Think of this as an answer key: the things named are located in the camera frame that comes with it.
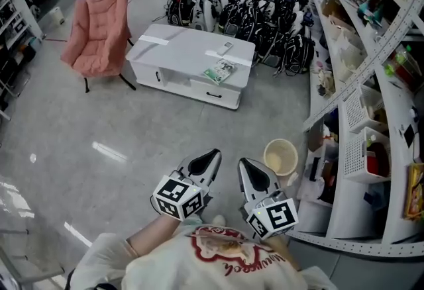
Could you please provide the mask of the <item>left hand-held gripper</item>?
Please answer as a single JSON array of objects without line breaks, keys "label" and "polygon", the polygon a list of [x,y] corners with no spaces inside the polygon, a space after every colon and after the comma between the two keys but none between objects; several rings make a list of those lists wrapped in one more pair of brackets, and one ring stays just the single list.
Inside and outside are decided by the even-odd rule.
[{"label": "left hand-held gripper", "polygon": [[179,221],[201,213],[212,199],[209,186],[220,165],[221,151],[216,148],[186,157],[178,171],[164,175],[155,188],[152,198],[158,212]]}]

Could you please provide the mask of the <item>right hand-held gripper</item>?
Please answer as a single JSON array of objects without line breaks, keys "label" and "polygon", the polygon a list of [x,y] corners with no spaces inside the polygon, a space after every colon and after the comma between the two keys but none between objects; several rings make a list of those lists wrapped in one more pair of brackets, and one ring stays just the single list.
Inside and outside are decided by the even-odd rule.
[{"label": "right hand-held gripper", "polygon": [[246,223],[253,229],[254,236],[265,240],[283,234],[298,224],[294,201],[279,189],[274,171],[257,160],[240,159],[238,174],[246,202],[255,200],[256,193],[273,192],[247,211]]}]

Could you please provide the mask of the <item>green cover book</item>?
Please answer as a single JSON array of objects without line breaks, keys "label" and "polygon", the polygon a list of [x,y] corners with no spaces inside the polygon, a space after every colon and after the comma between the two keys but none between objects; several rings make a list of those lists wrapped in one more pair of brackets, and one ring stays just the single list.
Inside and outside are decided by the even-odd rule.
[{"label": "green cover book", "polygon": [[235,71],[235,65],[231,62],[220,59],[214,66],[206,69],[203,75],[214,84],[220,85]]}]

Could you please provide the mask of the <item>person's right forearm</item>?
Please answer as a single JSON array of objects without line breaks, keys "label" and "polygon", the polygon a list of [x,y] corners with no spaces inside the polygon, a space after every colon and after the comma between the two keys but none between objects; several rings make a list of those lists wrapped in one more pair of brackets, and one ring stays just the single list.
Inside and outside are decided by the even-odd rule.
[{"label": "person's right forearm", "polygon": [[264,244],[271,247],[275,252],[279,253],[291,266],[299,271],[301,268],[299,264],[295,261],[293,256],[288,250],[288,245],[281,236],[272,236],[265,239]]}]

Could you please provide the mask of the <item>person's left forearm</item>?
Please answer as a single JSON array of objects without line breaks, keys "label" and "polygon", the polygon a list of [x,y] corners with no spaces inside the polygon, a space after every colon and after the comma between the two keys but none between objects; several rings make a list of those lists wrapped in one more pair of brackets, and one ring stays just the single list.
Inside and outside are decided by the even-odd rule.
[{"label": "person's left forearm", "polygon": [[127,238],[127,242],[137,256],[141,257],[168,241],[179,225],[179,220],[168,215],[160,215],[143,229]]}]

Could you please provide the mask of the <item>white marble coffee table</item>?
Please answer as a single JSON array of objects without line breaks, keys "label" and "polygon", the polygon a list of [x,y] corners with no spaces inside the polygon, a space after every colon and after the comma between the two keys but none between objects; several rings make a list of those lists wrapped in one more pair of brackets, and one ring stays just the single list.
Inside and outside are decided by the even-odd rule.
[{"label": "white marble coffee table", "polygon": [[[232,42],[233,47],[220,56],[217,50],[225,42]],[[254,49],[251,42],[217,33],[152,24],[126,59],[141,85],[236,110],[248,85]],[[203,72],[220,59],[234,64],[235,71],[216,85]]]}]

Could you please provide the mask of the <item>beige mesh wastebasket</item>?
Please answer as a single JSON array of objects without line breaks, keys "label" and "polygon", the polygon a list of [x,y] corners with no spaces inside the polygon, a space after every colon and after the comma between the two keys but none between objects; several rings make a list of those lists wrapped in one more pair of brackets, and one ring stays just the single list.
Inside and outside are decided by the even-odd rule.
[{"label": "beige mesh wastebasket", "polygon": [[271,140],[263,153],[265,165],[276,173],[277,176],[292,174],[298,163],[298,154],[295,146],[286,139]]}]

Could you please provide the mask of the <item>white perforated shelving rack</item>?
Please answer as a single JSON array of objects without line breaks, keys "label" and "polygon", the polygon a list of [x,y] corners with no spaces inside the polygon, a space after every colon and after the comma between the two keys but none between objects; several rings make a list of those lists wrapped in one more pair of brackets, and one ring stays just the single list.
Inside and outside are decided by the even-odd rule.
[{"label": "white perforated shelving rack", "polygon": [[[424,220],[404,217],[408,167],[424,164],[424,0],[309,0],[315,18],[307,160],[291,237],[376,258],[424,258]],[[391,179],[344,175],[345,101],[359,85],[382,94]]]}]

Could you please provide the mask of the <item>white perforated storage basket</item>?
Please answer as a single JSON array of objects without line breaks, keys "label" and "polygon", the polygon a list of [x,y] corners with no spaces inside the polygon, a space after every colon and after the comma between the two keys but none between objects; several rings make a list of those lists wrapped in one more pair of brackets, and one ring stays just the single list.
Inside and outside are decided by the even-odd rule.
[{"label": "white perforated storage basket", "polygon": [[364,127],[383,133],[388,130],[388,120],[382,94],[359,85],[344,102],[348,129],[358,134]]},{"label": "white perforated storage basket", "polygon": [[391,179],[390,139],[364,127],[347,143],[344,176],[359,183],[383,183]]}]

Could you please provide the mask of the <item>person's white printed t-shirt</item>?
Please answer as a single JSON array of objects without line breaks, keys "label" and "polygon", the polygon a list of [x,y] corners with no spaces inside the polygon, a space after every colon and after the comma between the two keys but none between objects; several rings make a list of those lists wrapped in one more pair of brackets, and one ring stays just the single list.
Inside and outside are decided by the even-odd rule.
[{"label": "person's white printed t-shirt", "polygon": [[100,234],[70,278],[70,290],[338,290],[317,266],[296,270],[240,231],[183,225],[144,256],[116,234]]}]

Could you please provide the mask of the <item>pile of black white devices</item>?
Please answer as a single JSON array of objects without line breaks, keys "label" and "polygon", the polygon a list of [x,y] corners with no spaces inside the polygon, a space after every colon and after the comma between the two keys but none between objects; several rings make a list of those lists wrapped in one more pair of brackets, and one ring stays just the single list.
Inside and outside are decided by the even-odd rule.
[{"label": "pile of black white devices", "polygon": [[275,75],[306,73],[314,57],[313,18],[308,0],[168,0],[166,16],[175,26],[251,42],[253,62]]}]

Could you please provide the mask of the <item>yellow framed picture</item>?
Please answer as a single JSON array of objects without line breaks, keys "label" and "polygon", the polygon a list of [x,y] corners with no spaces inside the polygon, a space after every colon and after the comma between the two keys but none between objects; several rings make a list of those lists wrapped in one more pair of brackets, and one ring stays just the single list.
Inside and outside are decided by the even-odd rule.
[{"label": "yellow framed picture", "polygon": [[404,217],[412,221],[424,220],[424,164],[408,167]]}]

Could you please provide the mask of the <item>white trash bin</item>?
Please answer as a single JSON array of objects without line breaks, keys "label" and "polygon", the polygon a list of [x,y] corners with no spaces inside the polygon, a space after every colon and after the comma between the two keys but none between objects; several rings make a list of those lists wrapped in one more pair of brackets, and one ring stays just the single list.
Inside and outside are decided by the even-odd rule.
[{"label": "white trash bin", "polygon": [[50,15],[52,22],[56,25],[61,25],[65,22],[65,18],[64,18],[64,15],[62,13],[62,10],[59,7],[54,7],[53,9],[51,9],[49,11],[49,15]]}]

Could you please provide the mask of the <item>white shelf unit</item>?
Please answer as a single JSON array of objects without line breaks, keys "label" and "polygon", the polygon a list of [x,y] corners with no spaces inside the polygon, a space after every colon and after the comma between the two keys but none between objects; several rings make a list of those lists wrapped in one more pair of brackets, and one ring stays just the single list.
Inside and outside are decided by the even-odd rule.
[{"label": "white shelf unit", "polygon": [[26,0],[0,0],[0,117],[9,121],[5,112],[7,97],[20,93],[13,87],[18,74],[36,55],[42,31]]}]

